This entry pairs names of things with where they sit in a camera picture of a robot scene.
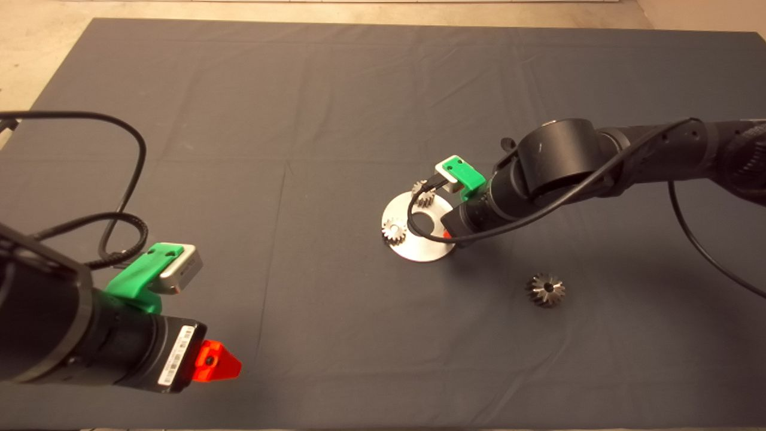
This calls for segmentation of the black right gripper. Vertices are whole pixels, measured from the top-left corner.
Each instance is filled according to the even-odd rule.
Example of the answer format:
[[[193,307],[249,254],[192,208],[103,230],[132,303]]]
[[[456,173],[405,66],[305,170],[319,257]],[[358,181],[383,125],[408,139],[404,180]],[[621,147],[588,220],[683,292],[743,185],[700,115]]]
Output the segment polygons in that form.
[[[461,238],[494,227],[494,211],[484,200],[467,200],[442,216],[442,238]]]

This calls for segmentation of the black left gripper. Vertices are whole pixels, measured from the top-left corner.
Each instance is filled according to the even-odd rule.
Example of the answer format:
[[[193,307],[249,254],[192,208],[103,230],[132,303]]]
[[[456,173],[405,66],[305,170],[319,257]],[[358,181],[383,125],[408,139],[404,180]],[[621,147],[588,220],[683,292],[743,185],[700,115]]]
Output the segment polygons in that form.
[[[141,388],[180,393],[193,381],[210,383],[240,376],[242,363],[221,342],[204,340],[207,325],[184,317],[157,317],[157,335],[141,366]]]

